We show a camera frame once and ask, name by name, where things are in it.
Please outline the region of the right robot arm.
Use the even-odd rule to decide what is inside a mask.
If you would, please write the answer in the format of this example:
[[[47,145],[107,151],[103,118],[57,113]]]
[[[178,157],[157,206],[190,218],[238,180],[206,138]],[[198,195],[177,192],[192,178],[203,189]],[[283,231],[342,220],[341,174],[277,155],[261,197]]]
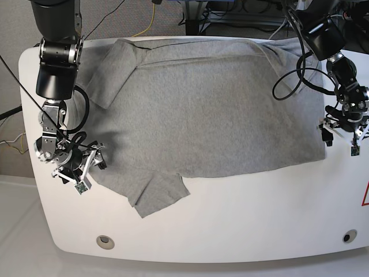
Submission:
[[[39,46],[40,66],[36,94],[44,98],[39,107],[42,135],[34,143],[36,156],[54,163],[53,177],[70,182],[79,193],[91,188],[87,173],[92,166],[107,167],[101,154],[102,144],[83,142],[82,131],[89,115],[86,92],[76,85],[84,39],[79,1],[32,1],[33,15],[42,40]],[[85,101],[85,112],[79,125],[68,129],[65,124],[66,101],[74,92]]]

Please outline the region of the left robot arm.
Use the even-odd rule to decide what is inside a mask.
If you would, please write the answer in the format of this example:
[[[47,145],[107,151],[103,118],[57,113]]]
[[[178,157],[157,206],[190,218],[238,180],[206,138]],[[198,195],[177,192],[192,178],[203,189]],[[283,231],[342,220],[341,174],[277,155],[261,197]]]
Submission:
[[[362,141],[368,138],[368,87],[358,83],[354,63],[341,52],[346,41],[331,14],[337,5],[338,1],[281,1],[302,50],[294,69],[298,84],[335,96],[341,105],[340,109],[325,107],[327,116],[318,126],[322,140],[330,147],[333,144],[332,130],[352,133],[351,151],[353,156],[357,156]],[[327,76],[334,84],[333,91],[314,85],[305,78],[306,60],[310,56],[326,61]]]

